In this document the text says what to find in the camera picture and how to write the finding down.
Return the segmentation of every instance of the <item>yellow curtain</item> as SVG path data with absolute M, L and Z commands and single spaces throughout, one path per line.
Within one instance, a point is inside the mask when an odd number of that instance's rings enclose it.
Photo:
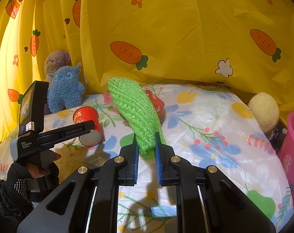
M 54 50 L 83 63 L 88 94 L 112 76 L 221 82 L 244 101 L 271 94 L 283 119 L 294 111 L 291 0 L 1 0 L 0 142 Z

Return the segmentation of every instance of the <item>blue plush toy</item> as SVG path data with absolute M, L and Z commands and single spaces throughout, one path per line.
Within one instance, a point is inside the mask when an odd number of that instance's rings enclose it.
M 82 104 L 84 86 L 79 81 L 80 73 L 81 63 L 75 67 L 61 67 L 56 73 L 49 74 L 52 82 L 48 90 L 48 102 L 52 113 L 75 108 Z

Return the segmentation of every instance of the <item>green crochet toy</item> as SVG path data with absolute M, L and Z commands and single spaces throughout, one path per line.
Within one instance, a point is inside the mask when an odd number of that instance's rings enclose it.
M 154 133 L 160 133 L 162 143 L 165 143 L 165 139 L 156 109 L 148 96 L 136 81 L 126 78 L 111 78 L 108 89 L 116 108 L 136 134 L 140 155 L 153 160 Z

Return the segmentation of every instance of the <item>red cup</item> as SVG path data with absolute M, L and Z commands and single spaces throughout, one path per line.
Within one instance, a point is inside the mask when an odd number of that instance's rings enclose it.
M 95 146 L 101 141 L 101 129 L 99 126 L 98 113 L 90 106 L 82 106 L 73 114 L 74 123 L 81 123 L 93 120 L 95 128 L 90 133 L 79 137 L 80 143 L 84 146 Z

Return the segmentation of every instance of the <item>finger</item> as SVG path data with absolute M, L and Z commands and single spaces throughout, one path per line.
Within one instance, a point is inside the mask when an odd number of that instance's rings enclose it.
M 44 175 L 48 175 L 51 173 L 50 170 L 35 166 L 34 164 L 31 164 L 31 163 L 27 163 L 26 168 L 30 176 L 34 179 L 41 178 Z
M 62 157 L 61 154 L 58 154 L 58 153 L 54 152 L 54 159 L 53 159 L 53 161 L 59 160 L 61 157 Z

